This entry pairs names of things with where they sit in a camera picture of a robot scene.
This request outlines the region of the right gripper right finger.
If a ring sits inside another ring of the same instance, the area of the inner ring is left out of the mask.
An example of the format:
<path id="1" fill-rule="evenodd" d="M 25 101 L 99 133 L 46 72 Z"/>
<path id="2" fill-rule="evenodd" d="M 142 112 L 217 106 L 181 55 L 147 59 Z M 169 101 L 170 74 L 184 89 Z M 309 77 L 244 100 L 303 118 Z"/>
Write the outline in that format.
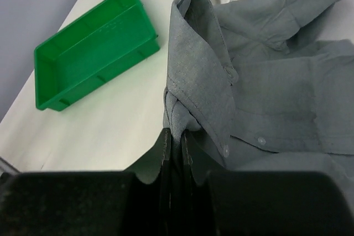
<path id="1" fill-rule="evenodd" d="M 191 133 L 181 138 L 187 211 L 191 218 L 192 235 L 232 235 L 232 223 L 216 216 L 209 176 L 217 179 L 232 172 L 212 159 Z"/>

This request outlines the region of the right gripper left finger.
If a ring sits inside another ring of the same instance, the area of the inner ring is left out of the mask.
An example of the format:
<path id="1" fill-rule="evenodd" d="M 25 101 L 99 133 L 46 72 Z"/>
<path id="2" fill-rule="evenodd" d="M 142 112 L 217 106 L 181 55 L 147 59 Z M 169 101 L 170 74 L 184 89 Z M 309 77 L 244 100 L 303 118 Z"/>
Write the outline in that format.
<path id="1" fill-rule="evenodd" d="M 168 235 L 170 225 L 171 132 L 162 129 L 154 145 L 124 172 L 133 174 L 122 235 Z"/>

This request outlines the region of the grey button-up shirt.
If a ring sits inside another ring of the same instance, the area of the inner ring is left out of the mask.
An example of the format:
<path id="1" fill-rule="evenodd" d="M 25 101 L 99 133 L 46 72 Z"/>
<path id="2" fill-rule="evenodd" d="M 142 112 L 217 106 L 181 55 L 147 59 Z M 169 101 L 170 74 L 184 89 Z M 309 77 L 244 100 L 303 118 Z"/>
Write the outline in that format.
<path id="1" fill-rule="evenodd" d="M 203 130 L 230 170 L 318 171 L 353 188 L 353 43 L 319 40 L 342 0 L 171 5 L 164 126 Z"/>

